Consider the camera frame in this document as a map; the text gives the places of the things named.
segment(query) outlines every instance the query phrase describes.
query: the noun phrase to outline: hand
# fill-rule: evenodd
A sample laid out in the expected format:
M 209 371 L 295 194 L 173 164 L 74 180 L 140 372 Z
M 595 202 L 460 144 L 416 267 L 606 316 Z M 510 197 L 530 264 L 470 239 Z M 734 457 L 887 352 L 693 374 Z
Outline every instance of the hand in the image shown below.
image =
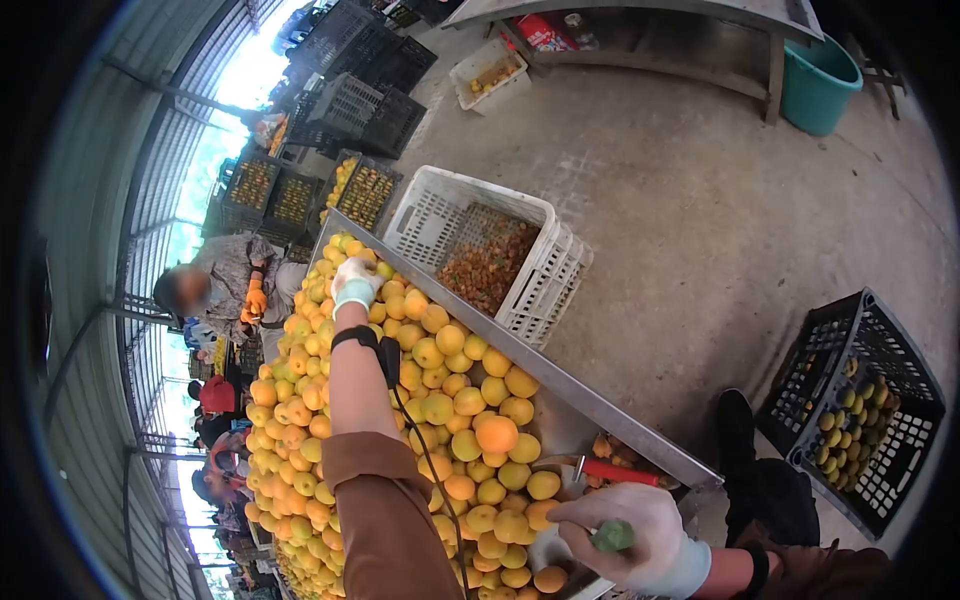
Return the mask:
M 337 309 L 349 302 L 362 304 L 370 310 L 370 304 L 376 298 L 376 291 L 383 285 L 383 276 L 371 275 L 368 269 L 375 269 L 372 261 L 354 256 L 344 261 L 337 269 L 337 275 L 330 284 L 333 296 L 333 319 L 336 321 Z
M 560 523 L 560 537 L 574 558 L 604 579 L 644 595 L 687 598 L 709 574 L 709 546 L 687 536 L 666 490 L 621 483 L 565 502 L 546 517 Z M 636 544 L 622 552 L 601 552 L 585 528 L 598 529 L 614 518 L 633 526 Z
M 250 310 L 254 315 L 262 315 L 267 311 L 267 295 L 263 293 L 263 281 L 261 279 L 250 280 L 246 301 L 244 308 Z
M 243 310 L 240 311 L 240 322 L 246 324 L 258 324 L 260 317 L 259 315 L 254 315 L 248 306 L 244 306 Z

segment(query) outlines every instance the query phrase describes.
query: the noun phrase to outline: red package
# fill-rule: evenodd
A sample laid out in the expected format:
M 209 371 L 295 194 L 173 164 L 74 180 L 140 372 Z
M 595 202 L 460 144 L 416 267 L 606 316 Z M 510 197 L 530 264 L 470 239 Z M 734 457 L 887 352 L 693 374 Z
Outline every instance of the red package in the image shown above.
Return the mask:
M 514 17 L 514 25 L 537 52 L 579 50 L 576 42 L 539 14 Z

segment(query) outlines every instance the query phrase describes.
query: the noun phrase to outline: teal bucket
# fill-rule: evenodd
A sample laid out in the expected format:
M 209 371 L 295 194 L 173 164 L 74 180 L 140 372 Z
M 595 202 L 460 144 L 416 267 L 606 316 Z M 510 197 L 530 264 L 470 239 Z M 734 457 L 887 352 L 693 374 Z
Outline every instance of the teal bucket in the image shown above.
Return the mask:
M 786 41 L 783 101 L 780 112 L 797 129 L 810 135 L 830 135 L 851 94 L 863 87 L 863 75 L 853 57 L 832 37 L 807 48 Z

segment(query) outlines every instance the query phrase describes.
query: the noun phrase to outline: black watch band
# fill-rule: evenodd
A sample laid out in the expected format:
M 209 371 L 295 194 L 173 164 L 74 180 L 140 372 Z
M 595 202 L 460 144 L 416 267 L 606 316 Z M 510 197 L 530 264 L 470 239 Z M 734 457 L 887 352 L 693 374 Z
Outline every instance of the black watch band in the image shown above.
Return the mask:
M 760 589 L 767 583 L 767 576 L 770 574 L 770 557 L 767 556 L 766 550 L 756 542 L 747 543 L 743 549 L 749 552 L 754 559 L 754 576 L 750 578 L 750 584 L 736 597 L 743 600 L 754 600 L 759 596 Z
M 380 343 L 376 341 L 376 334 L 373 333 L 373 330 L 366 325 L 358 325 L 356 327 L 351 327 L 350 329 L 344 329 L 337 335 L 333 336 L 333 342 L 330 344 L 330 351 L 332 352 L 333 349 L 337 347 L 337 344 L 345 342 L 346 340 L 356 340 L 360 343 L 360 346 L 373 348 L 373 351 L 379 354 Z
M 380 370 L 383 371 L 383 376 L 387 380 L 387 387 L 396 387 L 400 380 L 400 345 L 395 339 L 384 336 L 377 341 L 372 329 L 366 325 L 358 325 L 344 329 L 333 336 L 330 352 L 333 352 L 337 344 L 346 340 L 356 340 L 360 346 L 366 346 L 376 352 L 376 360 L 380 363 Z

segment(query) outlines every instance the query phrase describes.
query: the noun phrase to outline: black shoe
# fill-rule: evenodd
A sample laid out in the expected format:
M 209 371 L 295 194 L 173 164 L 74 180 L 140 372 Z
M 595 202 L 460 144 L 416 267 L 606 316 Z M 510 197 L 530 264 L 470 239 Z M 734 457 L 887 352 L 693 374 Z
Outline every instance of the black shoe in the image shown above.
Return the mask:
M 750 402 L 735 388 L 724 391 L 717 400 L 717 444 L 720 446 L 720 474 L 742 476 L 753 468 L 754 413 Z

